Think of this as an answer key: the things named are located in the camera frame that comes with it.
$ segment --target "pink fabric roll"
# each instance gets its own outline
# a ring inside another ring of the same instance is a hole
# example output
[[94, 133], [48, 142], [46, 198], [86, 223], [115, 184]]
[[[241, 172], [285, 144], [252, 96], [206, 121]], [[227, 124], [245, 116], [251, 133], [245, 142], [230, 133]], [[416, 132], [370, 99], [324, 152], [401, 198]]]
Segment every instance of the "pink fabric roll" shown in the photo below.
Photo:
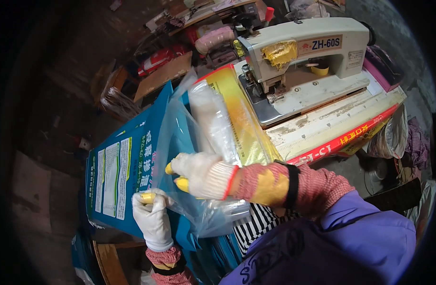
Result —
[[196, 49], [203, 55], [207, 55], [210, 49], [225, 41], [234, 40], [234, 32], [229, 26], [206, 33], [195, 42]]

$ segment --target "black wrist strap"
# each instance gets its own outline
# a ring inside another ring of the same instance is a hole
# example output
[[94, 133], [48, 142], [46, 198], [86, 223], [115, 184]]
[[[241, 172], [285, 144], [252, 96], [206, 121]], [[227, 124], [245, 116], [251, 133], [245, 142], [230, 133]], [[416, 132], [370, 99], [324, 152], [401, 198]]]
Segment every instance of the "black wrist strap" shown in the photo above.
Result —
[[187, 264], [187, 260], [185, 259], [182, 253], [180, 259], [176, 263], [176, 266], [171, 270], [159, 269], [155, 265], [153, 265], [153, 271], [163, 276], [171, 276], [185, 271], [186, 264]]
[[275, 160], [276, 163], [283, 164], [288, 168], [289, 173], [289, 189], [286, 195], [286, 201], [284, 201], [283, 208], [292, 209], [297, 201], [297, 195], [299, 194], [299, 174], [300, 169], [294, 165]]

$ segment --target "black and white striped fabric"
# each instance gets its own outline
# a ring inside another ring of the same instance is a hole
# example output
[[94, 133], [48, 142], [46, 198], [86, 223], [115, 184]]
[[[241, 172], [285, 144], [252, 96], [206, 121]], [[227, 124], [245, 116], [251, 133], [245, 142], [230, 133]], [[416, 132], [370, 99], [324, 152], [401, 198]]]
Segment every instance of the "black and white striped fabric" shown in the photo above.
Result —
[[298, 213], [288, 209], [283, 217], [278, 217], [270, 207], [254, 203], [250, 204], [251, 215], [246, 220], [240, 220], [239, 225], [234, 226], [235, 237], [243, 257], [245, 257], [249, 246], [256, 238], [281, 223], [300, 217]]

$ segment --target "cable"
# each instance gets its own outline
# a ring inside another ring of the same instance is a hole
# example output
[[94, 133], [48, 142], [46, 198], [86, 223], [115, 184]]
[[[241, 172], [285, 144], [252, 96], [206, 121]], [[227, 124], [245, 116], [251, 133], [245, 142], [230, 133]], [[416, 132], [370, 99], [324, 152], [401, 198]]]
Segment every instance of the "cable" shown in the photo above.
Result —
[[373, 184], [371, 185], [371, 190], [373, 191], [373, 194], [371, 194], [370, 191], [368, 190], [368, 187], [366, 186], [365, 174], [366, 174], [366, 171], [363, 172], [363, 183], [365, 184], [365, 188], [366, 188], [366, 191], [368, 192], [368, 194], [370, 196], [373, 196], [375, 194], [375, 190], [373, 189]]

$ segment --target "white work glove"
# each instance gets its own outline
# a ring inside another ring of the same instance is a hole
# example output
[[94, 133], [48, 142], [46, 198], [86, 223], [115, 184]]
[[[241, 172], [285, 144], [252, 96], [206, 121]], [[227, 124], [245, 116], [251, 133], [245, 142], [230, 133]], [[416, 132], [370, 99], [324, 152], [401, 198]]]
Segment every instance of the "white work glove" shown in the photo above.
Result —
[[[142, 193], [155, 193], [153, 203], [143, 204]], [[152, 251], [163, 252], [174, 245], [165, 208], [171, 202], [164, 191], [156, 188], [134, 193], [132, 197], [134, 220], [144, 234], [147, 247]]]
[[198, 198], [224, 200], [230, 190], [230, 180], [238, 169], [225, 163], [222, 157], [205, 152], [180, 153], [166, 167], [167, 174], [176, 173], [177, 187]]

